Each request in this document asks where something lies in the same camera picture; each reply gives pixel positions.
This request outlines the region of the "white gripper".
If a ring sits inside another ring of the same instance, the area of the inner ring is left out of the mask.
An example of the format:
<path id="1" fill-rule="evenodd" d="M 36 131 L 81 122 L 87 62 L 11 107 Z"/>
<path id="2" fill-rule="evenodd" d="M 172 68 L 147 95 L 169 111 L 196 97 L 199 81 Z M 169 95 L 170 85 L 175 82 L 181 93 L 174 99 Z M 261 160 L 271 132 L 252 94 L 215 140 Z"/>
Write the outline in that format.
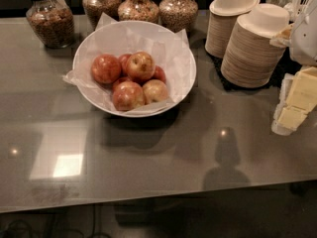
<path id="1" fill-rule="evenodd" d="M 269 43 L 278 48 L 289 47 L 290 58 L 303 66 L 295 75 L 287 73 L 281 83 L 271 130 L 288 136 L 305 121 L 317 106 L 317 0 L 312 0 L 297 17 L 273 36 Z"/>

